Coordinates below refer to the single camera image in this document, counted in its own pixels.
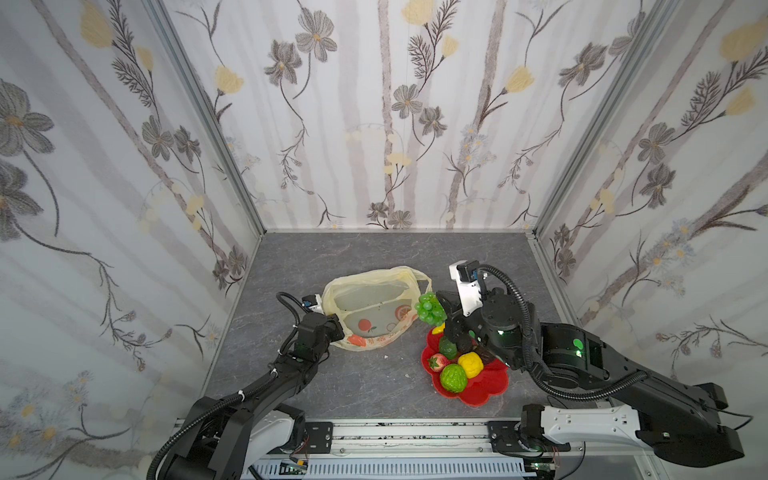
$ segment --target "yellow fruit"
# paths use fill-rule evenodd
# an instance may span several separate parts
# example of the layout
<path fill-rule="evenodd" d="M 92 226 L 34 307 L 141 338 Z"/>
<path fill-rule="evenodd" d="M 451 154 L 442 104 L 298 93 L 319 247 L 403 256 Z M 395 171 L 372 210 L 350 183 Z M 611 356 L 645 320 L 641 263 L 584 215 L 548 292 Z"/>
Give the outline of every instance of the yellow fruit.
<path fill-rule="evenodd" d="M 458 358 L 457 363 L 462 366 L 468 379 L 473 379 L 482 372 L 482 360 L 475 352 L 465 353 Z"/>

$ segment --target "red plate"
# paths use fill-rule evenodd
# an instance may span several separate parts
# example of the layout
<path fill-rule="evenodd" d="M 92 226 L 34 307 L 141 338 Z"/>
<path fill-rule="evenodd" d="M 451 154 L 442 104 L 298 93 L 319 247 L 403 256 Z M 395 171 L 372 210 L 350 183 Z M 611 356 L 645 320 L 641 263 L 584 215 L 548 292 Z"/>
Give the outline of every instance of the red plate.
<path fill-rule="evenodd" d="M 442 388 L 440 385 L 440 374 L 433 372 L 429 368 L 429 357 L 440 353 L 438 348 L 438 342 L 442 337 L 442 333 L 432 335 L 432 329 L 427 331 L 427 347 L 422 351 L 422 367 L 432 377 L 432 384 L 435 386 L 437 392 L 446 397 L 447 399 L 455 399 L 464 402 L 471 407 L 479 407 L 485 405 L 491 395 L 501 395 L 509 386 L 509 377 L 507 375 L 507 366 L 503 364 L 499 359 L 495 359 L 493 362 L 483 367 L 475 378 L 467 380 L 467 388 L 461 393 L 451 393 L 448 390 Z M 456 363 L 458 355 L 451 361 Z"/>

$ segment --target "wire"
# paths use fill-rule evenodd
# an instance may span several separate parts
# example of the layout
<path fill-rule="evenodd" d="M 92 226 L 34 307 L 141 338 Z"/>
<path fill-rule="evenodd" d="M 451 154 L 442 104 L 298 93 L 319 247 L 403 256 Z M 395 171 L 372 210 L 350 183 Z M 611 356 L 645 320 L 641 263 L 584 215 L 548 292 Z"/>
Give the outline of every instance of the wire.
<path fill-rule="evenodd" d="M 752 422 L 752 420 L 754 420 L 754 418 L 755 418 L 754 415 L 750 415 L 748 413 L 733 413 L 733 412 L 728 412 L 726 410 L 720 410 L 720 409 L 712 409 L 712 410 L 717 410 L 718 412 L 727 413 L 728 415 L 733 415 L 733 416 L 736 416 L 736 417 L 744 417 L 744 418 L 747 419 L 746 422 L 744 422 L 741 425 L 737 426 L 734 430 L 740 429 L 741 427 L 745 426 L 747 423 Z"/>
<path fill-rule="evenodd" d="M 538 455 L 519 455 L 517 453 L 504 453 L 504 452 L 497 452 L 501 453 L 505 457 L 514 457 L 514 458 L 541 458 L 544 456 L 544 451 L 538 453 Z"/>
<path fill-rule="evenodd" d="M 659 377 L 656 377 L 656 376 L 654 377 L 654 379 L 656 379 L 656 380 L 658 380 L 658 381 L 662 382 L 664 385 L 668 386 L 669 388 L 671 388 L 671 389 L 672 389 L 672 390 L 674 390 L 675 392 L 677 392 L 677 393 L 680 393 L 682 396 L 685 396 L 685 397 L 687 397 L 687 398 L 688 398 L 688 399 L 689 399 L 691 402 L 693 402 L 693 403 L 696 403 L 696 404 L 699 404 L 699 401 L 698 401 L 698 400 L 696 400 L 694 397 L 692 397 L 692 396 L 688 395 L 687 393 L 683 392 L 682 390 L 680 390 L 680 389 L 676 388 L 674 385 L 671 385 L 671 384 L 670 384 L 669 382 L 667 382 L 666 380 L 664 380 L 664 379 L 662 379 L 662 378 L 659 378 Z M 714 408 L 714 407 L 705 407 L 705 408 L 707 408 L 707 409 L 710 409 L 710 410 L 714 410 L 715 412 L 726 413 L 727 415 L 733 415 L 733 416 L 736 416 L 736 417 L 744 417 L 745 419 L 748 419 L 746 422 L 744 422 L 744 423 L 742 423 L 741 425 L 737 426 L 737 427 L 736 427 L 734 430 L 738 430 L 738 429 L 740 429 L 740 428 L 742 428 L 742 427 L 746 426 L 746 424 L 748 424 L 749 422 L 752 422 L 752 420 L 755 418 L 755 416 L 754 416 L 754 415 L 750 415 L 750 414 L 748 414 L 748 413 L 734 413 L 734 412 L 728 412 L 727 410 L 720 410 L 720 409 L 716 409 L 716 408 Z"/>
<path fill-rule="evenodd" d="M 326 358 L 324 358 L 324 359 L 320 360 L 320 363 L 323 363 L 323 362 L 325 362 L 327 359 L 331 358 L 331 351 L 330 351 L 330 350 L 327 350 L 327 351 L 326 351 L 326 353 L 327 353 L 328 355 L 326 356 Z"/>
<path fill-rule="evenodd" d="M 560 405 L 562 405 L 564 409 L 568 410 L 568 407 L 565 405 L 565 403 L 562 400 L 560 400 L 558 397 L 547 395 L 547 402 L 549 403 L 549 406 L 552 408 L 557 408 L 554 405 L 552 405 L 552 400 L 557 400 L 558 402 L 560 402 Z"/>
<path fill-rule="evenodd" d="M 570 472 L 566 473 L 565 475 L 561 476 L 560 480 L 565 480 L 566 478 L 570 477 L 571 475 L 576 473 L 576 471 L 578 470 L 579 467 L 581 467 L 581 464 L 584 462 L 584 457 L 587 454 L 587 443 L 584 442 L 584 446 L 581 447 L 581 448 L 582 448 L 582 450 L 581 450 L 581 458 L 578 460 L 578 463 L 576 464 L 576 468 L 574 468 Z"/>
<path fill-rule="evenodd" d="M 291 295 L 288 292 L 278 292 L 277 296 L 282 296 L 282 297 L 287 298 L 288 300 L 292 300 L 296 305 L 299 306 L 300 309 L 304 310 L 304 312 L 306 312 L 306 313 L 310 313 L 312 311 L 309 308 L 307 308 L 306 306 L 304 306 L 304 302 L 302 302 L 301 300 L 297 299 L 295 296 Z"/>

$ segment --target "yellow plastic bag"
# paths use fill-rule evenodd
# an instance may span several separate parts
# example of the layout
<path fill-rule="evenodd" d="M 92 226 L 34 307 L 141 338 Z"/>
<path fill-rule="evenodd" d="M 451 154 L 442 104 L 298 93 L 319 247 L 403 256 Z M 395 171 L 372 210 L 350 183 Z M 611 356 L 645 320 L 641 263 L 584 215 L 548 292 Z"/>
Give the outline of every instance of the yellow plastic bag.
<path fill-rule="evenodd" d="M 323 291 L 323 312 L 339 316 L 344 339 L 334 342 L 345 350 L 377 349 L 401 336 L 418 315 L 413 305 L 422 294 L 419 281 L 432 279 L 409 266 L 341 276 Z"/>

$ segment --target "gray flower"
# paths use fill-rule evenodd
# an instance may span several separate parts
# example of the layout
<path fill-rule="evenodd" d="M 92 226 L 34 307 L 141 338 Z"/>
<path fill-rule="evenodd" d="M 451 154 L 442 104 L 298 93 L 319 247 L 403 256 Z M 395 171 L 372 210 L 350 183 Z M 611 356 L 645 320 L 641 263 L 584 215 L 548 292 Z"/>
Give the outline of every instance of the gray flower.
<path fill-rule="evenodd" d="M 270 83 L 279 85 L 280 80 L 285 77 L 295 84 L 296 69 L 301 66 L 301 57 L 296 51 L 296 46 L 287 41 L 277 43 L 277 40 L 272 40 L 270 58 L 275 61 L 275 64 L 264 68 L 264 73 L 270 76 Z"/>
<path fill-rule="evenodd" d="M 53 128 L 43 114 L 29 111 L 29 97 L 14 84 L 0 80 L 0 155 L 13 157 L 24 143 L 39 154 L 50 154 L 54 147 L 40 134 Z"/>
<path fill-rule="evenodd" d="M 169 131 L 160 130 L 160 124 L 154 115 L 150 115 L 149 121 L 145 121 L 141 125 L 141 137 L 145 142 L 152 145 L 153 157 L 157 158 L 158 155 L 163 155 L 165 161 L 170 159 L 168 148 L 174 146 L 174 136 Z"/>
<path fill-rule="evenodd" d="M 233 275 L 240 275 L 245 270 L 245 256 L 238 250 L 237 245 L 232 246 L 232 251 L 227 258 L 227 264 Z"/>
<path fill-rule="evenodd" d="M 224 260 L 216 260 L 214 265 L 214 278 L 219 281 L 219 290 L 224 290 L 227 286 L 227 275 L 230 274 L 230 269 Z"/>
<path fill-rule="evenodd" d="M 571 268 L 576 266 L 576 259 L 573 252 L 566 249 L 558 253 L 558 268 L 561 270 L 563 276 L 571 275 Z"/>
<path fill-rule="evenodd" d="M 629 24 L 627 24 L 627 33 L 629 35 L 614 38 L 611 47 L 608 49 L 608 54 L 615 57 L 616 55 L 623 55 L 629 50 L 635 35 L 637 35 L 637 31 L 640 30 L 640 25 L 643 24 L 643 20 L 645 20 L 645 12 L 640 12 L 637 17 L 632 18 Z"/>
<path fill-rule="evenodd" d="M 650 195 L 648 208 L 656 208 L 664 205 L 667 199 L 664 198 L 664 189 L 672 188 L 675 170 L 670 170 L 666 164 L 659 164 L 658 167 L 648 172 L 648 185 L 640 190 L 640 195 Z"/>
<path fill-rule="evenodd" d="M 368 214 L 368 218 L 376 220 L 377 218 L 386 218 L 386 213 L 389 211 L 384 202 L 373 203 L 371 202 L 371 213 Z"/>
<path fill-rule="evenodd" d="M 571 231 L 563 223 L 558 230 L 554 231 L 554 242 L 565 245 L 571 239 Z"/>
<path fill-rule="evenodd" d="M 16 215 L 37 215 L 43 211 L 22 192 L 26 184 L 27 174 L 21 168 L 0 160 L 0 242 L 20 237 Z"/>
<path fill-rule="evenodd" d="M 643 150 L 638 154 L 637 159 L 644 162 L 650 158 L 651 163 L 657 164 L 664 159 L 664 145 L 672 141 L 674 128 L 667 128 L 667 124 L 660 122 L 655 124 L 648 131 L 648 138 L 642 138 L 637 145 Z"/>
<path fill-rule="evenodd" d="M 411 212 L 396 210 L 389 215 L 389 225 L 395 230 L 410 228 L 412 223 L 409 218 L 411 218 Z"/>
<path fill-rule="evenodd" d="M 574 57 L 576 60 L 575 66 L 560 70 L 561 78 L 558 82 L 560 86 L 564 87 L 573 80 L 576 80 L 576 83 L 579 85 L 587 83 L 589 72 L 603 66 L 606 48 L 605 45 L 592 45 L 592 42 L 589 42 L 581 50 L 581 53 Z"/>
<path fill-rule="evenodd" d="M 328 60 L 326 50 L 336 51 L 336 43 L 329 38 L 333 33 L 333 22 L 328 15 L 320 10 L 315 11 L 315 15 L 308 8 L 301 8 L 299 15 L 299 24 L 301 28 L 309 33 L 296 34 L 296 46 L 304 53 L 315 51 L 315 58 L 320 61 Z"/>
<path fill-rule="evenodd" d="M 179 146 L 179 151 L 182 154 L 187 154 L 187 159 L 192 163 L 193 155 L 200 155 L 200 141 L 192 140 L 190 132 L 183 125 L 179 125 L 179 129 L 176 130 L 174 136 L 176 137 L 176 145 Z"/>
<path fill-rule="evenodd" d="M 413 84 L 410 87 L 407 85 L 400 85 L 395 90 L 395 104 L 392 106 L 394 111 L 400 110 L 400 118 L 408 118 L 411 112 L 418 114 L 422 110 L 422 102 L 414 100 L 416 97 L 416 85 Z"/>
<path fill-rule="evenodd" d="M 422 116 L 419 117 L 419 123 L 424 125 L 422 135 L 427 135 L 429 132 L 434 131 L 435 136 L 439 137 L 442 132 L 448 128 L 447 125 L 440 123 L 440 119 L 443 117 L 440 113 L 440 107 L 427 107 L 422 112 Z"/>

